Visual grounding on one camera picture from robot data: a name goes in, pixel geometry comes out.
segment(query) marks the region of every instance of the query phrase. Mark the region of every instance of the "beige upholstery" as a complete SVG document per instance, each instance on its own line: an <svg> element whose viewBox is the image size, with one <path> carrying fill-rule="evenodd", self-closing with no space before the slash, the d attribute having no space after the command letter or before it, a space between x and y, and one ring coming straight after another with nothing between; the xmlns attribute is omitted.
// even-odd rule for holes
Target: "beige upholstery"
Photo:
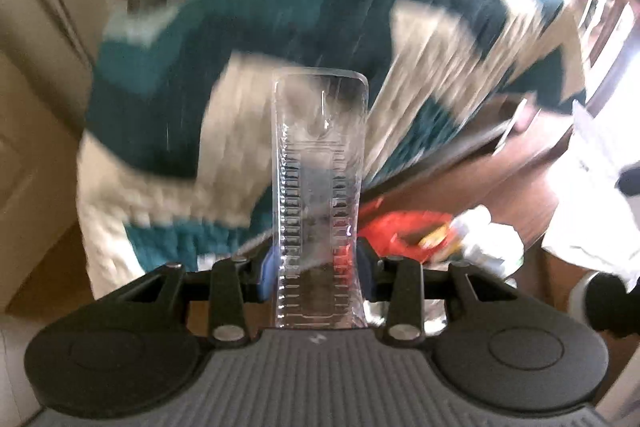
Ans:
<svg viewBox="0 0 640 427"><path fill-rule="evenodd" d="M110 5L121 0L62 0L78 40L95 58ZM0 0L0 47L30 76L39 95L79 130L91 84L90 67L56 25L56 0Z"/></svg>

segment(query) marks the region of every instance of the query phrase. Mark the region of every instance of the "red object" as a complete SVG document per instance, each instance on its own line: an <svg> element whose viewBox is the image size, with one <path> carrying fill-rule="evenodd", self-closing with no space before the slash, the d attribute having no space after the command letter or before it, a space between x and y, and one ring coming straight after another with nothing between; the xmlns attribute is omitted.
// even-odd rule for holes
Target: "red object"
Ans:
<svg viewBox="0 0 640 427"><path fill-rule="evenodd" d="M441 214L439 212L390 212L371 221L360 230L358 235L365 237L380 257L401 255L415 259L419 263L425 263L435 253L455 241L455 233L447 233L447 237L433 248L409 245L402 238L428 227L446 225L451 222L451 219L453 219L451 214Z"/></svg>

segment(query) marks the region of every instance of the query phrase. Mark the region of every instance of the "black round object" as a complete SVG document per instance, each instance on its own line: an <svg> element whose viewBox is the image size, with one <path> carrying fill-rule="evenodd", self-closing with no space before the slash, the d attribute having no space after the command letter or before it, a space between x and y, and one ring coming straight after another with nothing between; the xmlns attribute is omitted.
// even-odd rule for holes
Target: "black round object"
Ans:
<svg viewBox="0 0 640 427"><path fill-rule="evenodd" d="M607 370L599 335L529 298L475 302L440 334L433 360L462 393L520 412L590 399Z"/></svg>
<svg viewBox="0 0 640 427"><path fill-rule="evenodd" d="M198 341L144 306L88 306L41 331L24 358L38 400L72 416L113 418L180 391L200 361Z"/></svg>

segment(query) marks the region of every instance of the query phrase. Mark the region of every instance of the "wooden floor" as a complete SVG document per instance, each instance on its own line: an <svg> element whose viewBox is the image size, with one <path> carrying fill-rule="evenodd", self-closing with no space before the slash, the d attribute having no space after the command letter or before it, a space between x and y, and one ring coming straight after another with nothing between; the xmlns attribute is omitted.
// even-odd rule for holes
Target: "wooden floor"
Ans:
<svg viewBox="0 0 640 427"><path fill-rule="evenodd" d="M517 273L519 288L562 309L568 291L582 271L557 259L550 261L539 248L538 240L558 203L547 174L558 158L554 145L569 124L565 117L543 114L525 134L511 138L497 155L479 155L435 177L414 178L386 194L380 208L366 219L397 209L457 214L476 204L485 204L494 221L512 225L529 248L525 265ZM81 234L78 227L73 227L47 253L12 301L6 315L0 317L0 333L6 344L5 366L17 396L15 410L22 419L36 407L21 368L24 347L38 328L91 302L84 264ZM249 306L247 311L254 325L263 325L269 313L265 307L255 305ZM202 324L197 323L195 329L201 330ZM622 370L637 345L635 338L609 339L612 362L607 378L610 381Z"/></svg>

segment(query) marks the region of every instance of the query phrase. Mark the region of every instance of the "transparent plastic tray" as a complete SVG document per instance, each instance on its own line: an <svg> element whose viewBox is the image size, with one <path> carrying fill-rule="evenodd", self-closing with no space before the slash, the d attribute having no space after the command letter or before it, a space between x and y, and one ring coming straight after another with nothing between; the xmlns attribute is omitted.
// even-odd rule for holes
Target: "transparent plastic tray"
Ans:
<svg viewBox="0 0 640 427"><path fill-rule="evenodd" d="M353 71L292 70L274 81L277 327L366 325L354 252L368 93Z"/></svg>

